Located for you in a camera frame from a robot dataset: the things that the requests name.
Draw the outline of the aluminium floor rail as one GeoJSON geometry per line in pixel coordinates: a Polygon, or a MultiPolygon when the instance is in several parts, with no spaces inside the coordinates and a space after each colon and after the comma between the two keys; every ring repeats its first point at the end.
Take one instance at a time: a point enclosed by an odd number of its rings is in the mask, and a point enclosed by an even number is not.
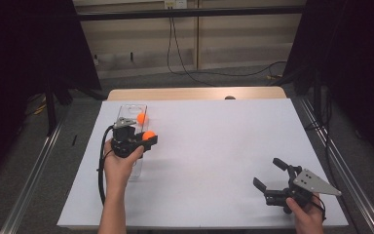
{"type": "Polygon", "coordinates": [[[24,214],[29,206],[32,196],[40,181],[40,177],[47,165],[51,153],[56,145],[58,136],[67,118],[69,109],[59,111],[58,121],[53,131],[46,137],[44,145],[37,157],[37,160],[28,176],[28,179],[21,190],[15,204],[13,205],[8,217],[6,218],[0,234],[17,234],[24,214]]]}
{"type": "Polygon", "coordinates": [[[326,159],[332,163],[329,165],[329,171],[333,175],[333,171],[336,171],[340,178],[343,180],[346,188],[348,189],[350,195],[355,201],[355,204],[360,211],[362,217],[367,223],[372,234],[374,234],[374,206],[369,200],[368,196],[365,194],[364,190],[361,188],[357,180],[355,179],[352,171],[350,170],[348,164],[346,163],[343,155],[339,151],[337,145],[332,140],[329,134],[330,128],[326,128],[324,124],[319,126],[316,122],[314,115],[313,106],[304,97],[300,100],[303,109],[309,118],[310,123],[318,135],[324,146],[324,152],[326,159]]]}

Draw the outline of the white table cover board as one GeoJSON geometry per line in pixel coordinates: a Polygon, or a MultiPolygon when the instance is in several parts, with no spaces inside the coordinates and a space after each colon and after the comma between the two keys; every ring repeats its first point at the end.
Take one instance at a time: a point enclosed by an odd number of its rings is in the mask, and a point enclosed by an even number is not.
{"type": "Polygon", "coordinates": [[[288,98],[149,101],[158,142],[126,192],[135,229],[287,228],[293,217],[266,205],[253,181],[286,187],[274,159],[325,173],[288,98]]]}

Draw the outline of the black metal stand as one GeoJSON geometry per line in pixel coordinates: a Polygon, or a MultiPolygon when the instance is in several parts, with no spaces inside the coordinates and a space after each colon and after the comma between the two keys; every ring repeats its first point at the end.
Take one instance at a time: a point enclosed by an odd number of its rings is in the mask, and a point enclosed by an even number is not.
{"type": "Polygon", "coordinates": [[[45,98],[48,115],[48,137],[55,131],[57,126],[55,95],[61,93],[61,97],[57,98],[59,103],[61,105],[69,105],[73,100],[73,97],[68,92],[70,88],[78,90],[95,100],[107,99],[106,95],[97,93],[90,88],[86,88],[84,85],[71,79],[47,77],[45,81],[45,98]]]}
{"type": "Polygon", "coordinates": [[[316,122],[319,126],[321,126],[323,124],[322,108],[321,108],[321,77],[320,77],[320,72],[318,70],[315,71],[315,78],[314,78],[313,110],[314,110],[316,122]]]}

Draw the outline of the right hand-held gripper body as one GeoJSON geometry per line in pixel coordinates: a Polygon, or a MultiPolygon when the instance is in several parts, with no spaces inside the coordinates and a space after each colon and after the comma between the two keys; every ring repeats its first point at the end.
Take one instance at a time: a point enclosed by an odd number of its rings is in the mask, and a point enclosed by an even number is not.
{"type": "MultiPolygon", "coordinates": [[[[286,204],[288,197],[293,198],[301,208],[304,208],[306,205],[312,204],[312,197],[315,193],[334,196],[342,195],[340,190],[308,169],[288,165],[288,169],[284,172],[289,175],[288,186],[282,190],[269,190],[267,188],[264,192],[264,197],[268,206],[283,207],[283,211],[286,214],[291,214],[291,209],[286,204]]],[[[317,208],[325,215],[325,205],[322,201],[320,202],[321,205],[317,206],[317,208]]]]}

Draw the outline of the clear plastic tray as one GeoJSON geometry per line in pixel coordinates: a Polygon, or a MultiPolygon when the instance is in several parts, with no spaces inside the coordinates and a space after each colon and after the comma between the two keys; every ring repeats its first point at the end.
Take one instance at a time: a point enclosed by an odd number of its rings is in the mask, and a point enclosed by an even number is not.
{"type": "MultiPolygon", "coordinates": [[[[120,107],[117,119],[119,117],[125,117],[125,118],[131,118],[131,119],[136,120],[136,117],[139,113],[145,113],[147,115],[147,106],[145,104],[124,104],[120,107]]],[[[103,165],[104,165],[104,161],[103,161],[104,144],[105,144],[105,141],[108,138],[111,138],[111,140],[113,138],[113,132],[112,132],[113,125],[111,125],[107,128],[107,130],[105,131],[104,136],[102,138],[101,149],[100,149],[100,159],[99,159],[99,165],[98,165],[98,169],[97,169],[98,180],[99,181],[103,181],[103,176],[104,176],[104,169],[103,169],[103,165]]],[[[142,132],[146,132],[148,130],[148,122],[146,122],[143,125],[140,125],[140,124],[138,124],[138,125],[142,128],[142,132]]]]}

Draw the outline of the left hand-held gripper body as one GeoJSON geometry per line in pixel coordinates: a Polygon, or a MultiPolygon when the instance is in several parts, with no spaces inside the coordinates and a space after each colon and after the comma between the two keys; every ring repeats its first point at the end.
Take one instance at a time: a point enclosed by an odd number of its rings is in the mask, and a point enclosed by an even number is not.
{"type": "Polygon", "coordinates": [[[113,125],[111,146],[114,153],[121,157],[129,157],[140,145],[134,140],[134,135],[142,132],[137,121],[131,118],[119,117],[113,125]]]}

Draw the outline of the person's left hand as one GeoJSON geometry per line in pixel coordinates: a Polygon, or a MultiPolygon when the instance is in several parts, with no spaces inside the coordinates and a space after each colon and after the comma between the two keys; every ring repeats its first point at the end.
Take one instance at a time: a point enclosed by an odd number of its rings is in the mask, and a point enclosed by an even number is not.
{"type": "Polygon", "coordinates": [[[129,157],[121,158],[112,150],[111,140],[104,144],[106,197],[125,192],[133,164],[141,157],[143,151],[144,147],[138,146],[129,157]]]}

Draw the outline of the person's right hand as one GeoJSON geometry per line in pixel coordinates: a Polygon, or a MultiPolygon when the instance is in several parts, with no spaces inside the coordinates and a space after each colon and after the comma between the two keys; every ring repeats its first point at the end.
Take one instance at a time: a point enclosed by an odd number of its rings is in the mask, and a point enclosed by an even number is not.
{"type": "Polygon", "coordinates": [[[318,194],[314,194],[312,204],[304,208],[301,208],[291,197],[286,199],[286,204],[294,213],[297,234],[324,234],[322,211],[317,208],[320,205],[318,194]]]}

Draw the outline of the black horizontal bar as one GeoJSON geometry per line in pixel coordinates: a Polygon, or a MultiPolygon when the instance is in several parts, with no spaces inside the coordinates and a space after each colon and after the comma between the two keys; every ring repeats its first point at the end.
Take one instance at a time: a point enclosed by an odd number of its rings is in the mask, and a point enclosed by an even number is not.
{"type": "Polygon", "coordinates": [[[208,8],[208,9],[175,9],[148,10],[130,12],[80,13],[76,16],[79,21],[88,20],[145,20],[193,17],[223,17],[223,16],[252,16],[252,15],[288,15],[301,14],[304,6],[272,6],[249,8],[208,8]]]}

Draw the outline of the white wall socket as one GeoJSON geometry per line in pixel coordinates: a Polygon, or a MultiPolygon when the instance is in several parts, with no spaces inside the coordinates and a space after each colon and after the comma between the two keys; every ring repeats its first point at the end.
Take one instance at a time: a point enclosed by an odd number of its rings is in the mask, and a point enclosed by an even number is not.
{"type": "Polygon", "coordinates": [[[187,8],[187,0],[164,0],[164,3],[167,10],[187,8]]]}

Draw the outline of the dark curtain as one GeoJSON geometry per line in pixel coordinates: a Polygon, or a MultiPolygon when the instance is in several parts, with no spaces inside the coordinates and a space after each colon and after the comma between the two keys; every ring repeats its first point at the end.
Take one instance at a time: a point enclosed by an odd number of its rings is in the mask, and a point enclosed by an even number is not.
{"type": "Polygon", "coordinates": [[[284,76],[319,79],[374,148],[374,0],[307,0],[284,76]]]}
{"type": "Polygon", "coordinates": [[[32,96],[100,88],[76,15],[73,0],[0,0],[0,164],[32,96]]]}

